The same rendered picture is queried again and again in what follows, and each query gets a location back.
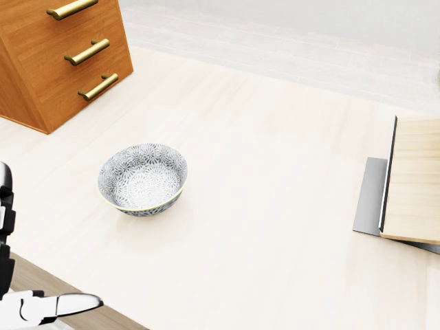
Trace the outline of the grey floral patterned bowl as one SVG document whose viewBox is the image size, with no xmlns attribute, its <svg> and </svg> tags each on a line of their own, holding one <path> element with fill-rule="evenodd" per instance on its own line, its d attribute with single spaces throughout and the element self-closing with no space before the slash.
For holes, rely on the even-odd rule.
<svg viewBox="0 0 440 330">
<path fill-rule="evenodd" d="M 181 196 L 188 163 L 175 148 L 160 143 L 129 146 L 112 155 L 100 169 L 100 196 L 124 214 L 157 215 Z"/>
</svg>

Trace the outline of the small wooden drawer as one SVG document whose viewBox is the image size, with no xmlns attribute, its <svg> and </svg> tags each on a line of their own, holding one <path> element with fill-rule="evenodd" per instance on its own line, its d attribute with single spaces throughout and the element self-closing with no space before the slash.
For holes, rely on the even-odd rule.
<svg viewBox="0 0 440 330">
<path fill-rule="evenodd" d="M 78 66 L 60 59 L 38 70 L 31 79 L 41 106 L 41 114 L 51 133 L 133 72 L 129 50 L 106 49 Z M 101 75 L 117 74 L 118 81 L 90 101 L 78 95 L 99 84 Z"/>
</svg>

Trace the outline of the medium wooden drawer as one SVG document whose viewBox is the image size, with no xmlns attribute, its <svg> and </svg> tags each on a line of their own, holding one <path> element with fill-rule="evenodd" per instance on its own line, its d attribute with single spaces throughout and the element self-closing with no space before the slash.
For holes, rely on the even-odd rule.
<svg viewBox="0 0 440 330">
<path fill-rule="evenodd" d="M 55 21 L 51 18 L 11 33 L 14 51 L 45 106 L 83 103 L 103 75 L 131 71 L 127 41 L 120 20 Z"/>
</svg>

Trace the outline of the wooden cabinet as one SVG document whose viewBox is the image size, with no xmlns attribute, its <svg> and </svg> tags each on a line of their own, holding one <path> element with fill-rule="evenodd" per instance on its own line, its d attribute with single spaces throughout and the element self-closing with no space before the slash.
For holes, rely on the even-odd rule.
<svg viewBox="0 0 440 330">
<path fill-rule="evenodd" d="M 46 133 L 36 92 L 12 46 L 0 32 L 0 117 Z"/>
</svg>

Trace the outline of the large wooden drawer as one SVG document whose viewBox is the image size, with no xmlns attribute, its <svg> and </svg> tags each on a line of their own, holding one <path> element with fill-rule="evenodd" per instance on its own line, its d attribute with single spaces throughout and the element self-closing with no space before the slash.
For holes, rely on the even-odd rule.
<svg viewBox="0 0 440 330">
<path fill-rule="evenodd" d="M 75 56 L 91 47 L 92 40 L 108 39 L 111 46 L 127 47 L 118 0 L 99 0 L 60 21 L 46 13 L 73 1 L 0 0 L 0 32 L 21 62 Z"/>
</svg>

